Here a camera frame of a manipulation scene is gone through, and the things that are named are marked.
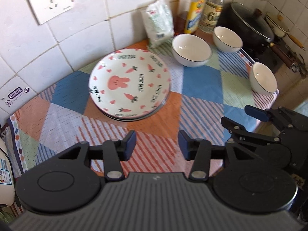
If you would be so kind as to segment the white bowl black rim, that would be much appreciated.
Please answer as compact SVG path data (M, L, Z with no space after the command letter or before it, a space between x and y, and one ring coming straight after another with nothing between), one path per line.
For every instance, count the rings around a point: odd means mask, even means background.
M276 92L278 85L272 71L264 64L256 62L249 72L249 81L253 91L262 95Z

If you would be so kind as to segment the pink rabbit carrot plate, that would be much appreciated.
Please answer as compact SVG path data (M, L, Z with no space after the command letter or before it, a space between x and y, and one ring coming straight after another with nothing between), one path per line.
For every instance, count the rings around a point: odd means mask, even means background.
M115 51L93 68L88 87L116 93L132 89L142 92L154 85L171 86L167 65L157 55L144 49Z

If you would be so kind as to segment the teal patterned plate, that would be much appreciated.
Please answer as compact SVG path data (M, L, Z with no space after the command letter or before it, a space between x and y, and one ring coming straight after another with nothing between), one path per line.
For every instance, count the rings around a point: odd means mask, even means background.
M128 89L124 92L107 92L95 85L90 97L95 106L106 116L116 121L138 121L159 111L167 102L171 86L154 85L142 92Z

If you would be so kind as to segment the black gas stove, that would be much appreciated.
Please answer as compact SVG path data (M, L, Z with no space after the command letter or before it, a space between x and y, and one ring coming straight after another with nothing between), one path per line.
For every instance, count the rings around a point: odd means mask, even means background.
M283 40L278 43L267 43L264 40L253 40L247 38L243 40L243 50L254 60L266 65L275 74L278 69L285 65L292 72L299 72L303 78L307 77L307 68L303 57L300 58Z

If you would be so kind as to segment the black wok with lid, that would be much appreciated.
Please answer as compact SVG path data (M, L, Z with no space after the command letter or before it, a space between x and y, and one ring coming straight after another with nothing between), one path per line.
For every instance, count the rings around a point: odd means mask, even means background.
M234 31L243 42L243 50L257 62L274 39L262 11L258 8L252 10L238 2L224 5L217 26Z

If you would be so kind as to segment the cream enamel pot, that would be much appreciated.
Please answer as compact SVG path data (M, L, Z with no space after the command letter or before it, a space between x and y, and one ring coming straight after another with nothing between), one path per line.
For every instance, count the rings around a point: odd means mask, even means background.
M306 51L305 46L293 35L290 34L289 28L285 25L283 22L283 17L281 15L274 16L270 12L266 12L265 14L265 20L267 24L270 26L272 29L273 33L282 39L286 35L292 40L299 48L303 49Z

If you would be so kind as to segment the white ribbed bowl large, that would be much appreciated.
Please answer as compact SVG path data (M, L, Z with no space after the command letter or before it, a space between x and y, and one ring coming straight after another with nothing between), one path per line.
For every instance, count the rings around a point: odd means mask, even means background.
M176 61L186 67L204 66L212 56L210 45L192 34L179 34L172 39L171 50Z

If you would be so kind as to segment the white rice cooker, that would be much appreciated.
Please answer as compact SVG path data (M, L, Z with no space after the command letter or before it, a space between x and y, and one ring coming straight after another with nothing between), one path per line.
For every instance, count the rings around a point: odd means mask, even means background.
M0 139L0 148L0 204L1 208L5 208L15 201L15 187L12 166L2 139Z

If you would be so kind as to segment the brown sauce bottle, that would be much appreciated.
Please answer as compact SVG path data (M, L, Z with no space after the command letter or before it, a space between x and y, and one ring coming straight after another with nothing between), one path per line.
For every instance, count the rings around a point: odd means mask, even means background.
M177 22L175 28L177 33L184 32L190 4L191 0L179 0L178 10L177 10Z

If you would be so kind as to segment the yellow label oil bottle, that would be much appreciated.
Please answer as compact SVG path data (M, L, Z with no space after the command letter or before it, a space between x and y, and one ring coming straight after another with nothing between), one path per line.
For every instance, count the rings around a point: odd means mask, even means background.
M205 0L187 0L187 15L184 27L184 33L192 34L198 28Z

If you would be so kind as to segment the white green food bag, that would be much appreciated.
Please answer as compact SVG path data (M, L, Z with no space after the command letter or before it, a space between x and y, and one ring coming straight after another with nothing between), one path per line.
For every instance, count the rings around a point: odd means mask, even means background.
M165 0L157 0L141 11L151 48L156 48L174 36L173 16Z

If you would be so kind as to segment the vinegar bottle yellow cap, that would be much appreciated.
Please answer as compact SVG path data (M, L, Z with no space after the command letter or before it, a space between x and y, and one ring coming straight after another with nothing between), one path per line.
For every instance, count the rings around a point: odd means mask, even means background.
M212 32L223 9L223 0L206 0L198 27L203 32Z

